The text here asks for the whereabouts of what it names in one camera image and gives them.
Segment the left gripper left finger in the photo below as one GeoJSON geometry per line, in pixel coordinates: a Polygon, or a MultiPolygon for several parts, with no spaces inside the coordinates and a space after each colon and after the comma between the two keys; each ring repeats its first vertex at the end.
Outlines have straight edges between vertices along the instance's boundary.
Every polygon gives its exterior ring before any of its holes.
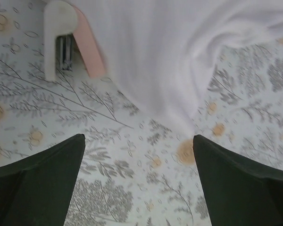
{"type": "Polygon", "coordinates": [[[62,226],[85,151],[76,134],[0,167],[0,226],[62,226]]]}

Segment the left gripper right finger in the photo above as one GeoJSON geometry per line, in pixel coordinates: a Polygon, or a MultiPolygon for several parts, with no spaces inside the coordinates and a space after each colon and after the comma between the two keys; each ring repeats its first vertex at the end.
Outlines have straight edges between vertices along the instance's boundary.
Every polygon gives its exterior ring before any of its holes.
{"type": "Polygon", "coordinates": [[[283,171],[232,152],[202,135],[195,161],[211,224],[283,226],[283,171]]]}

